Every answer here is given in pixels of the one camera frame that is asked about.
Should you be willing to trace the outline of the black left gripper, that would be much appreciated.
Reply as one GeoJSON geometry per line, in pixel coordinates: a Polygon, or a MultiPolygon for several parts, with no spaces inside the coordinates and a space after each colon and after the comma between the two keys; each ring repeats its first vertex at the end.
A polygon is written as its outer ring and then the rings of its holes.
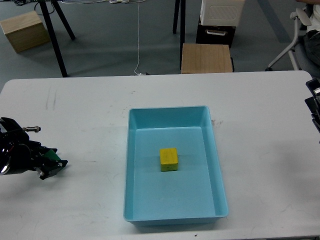
{"type": "Polygon", "coordinates": [[[21,174],[26,171],[36,171],[41,180],[55,176],[59,171],[66,167],[67,160],[54,160],[42,164],[40,156],[43,156],[49,148],[42,146],[38,141],[18,144],[0,145],[0,174],[12,175],[21,174]]]}

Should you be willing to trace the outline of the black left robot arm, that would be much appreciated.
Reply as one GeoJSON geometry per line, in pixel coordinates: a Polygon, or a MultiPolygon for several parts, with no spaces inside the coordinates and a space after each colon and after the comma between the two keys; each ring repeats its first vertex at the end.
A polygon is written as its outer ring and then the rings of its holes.
{"type": "Polygon", "coordinates": [[[56,148],[42,146],[40,142],[30,140],[28,132],[40,131],[40,126],[21,127],[12,118],[0,118],[0,174],[2,176],[36,171],[39,178],[45,180],[66,167],[68,161],[60,159],[56,148]]]}

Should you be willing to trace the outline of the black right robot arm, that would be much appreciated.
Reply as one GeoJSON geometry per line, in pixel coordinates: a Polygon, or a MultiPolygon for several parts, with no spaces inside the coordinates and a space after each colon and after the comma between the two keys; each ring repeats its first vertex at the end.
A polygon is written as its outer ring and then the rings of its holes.
{"type": "Polygon", "coordinates": [[[305,83],[312,96],[305,99],[304,102],[308,106],[312,122],[315,125],[318,132],[320,131],[320,80],[314,78],[305,83]]]}

